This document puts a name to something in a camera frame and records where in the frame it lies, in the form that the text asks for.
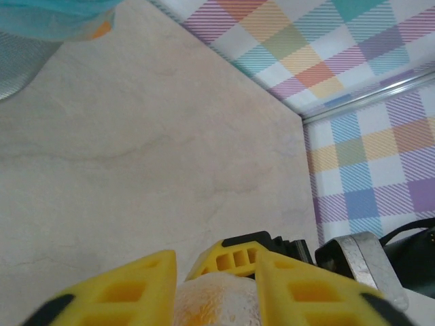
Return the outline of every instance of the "marble countertop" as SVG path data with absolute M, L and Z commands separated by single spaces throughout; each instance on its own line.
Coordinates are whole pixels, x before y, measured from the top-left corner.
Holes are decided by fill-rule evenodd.
M 317 246 L 300 118 L 146 1 L 0 103 L 0 320 L 154 251 Z

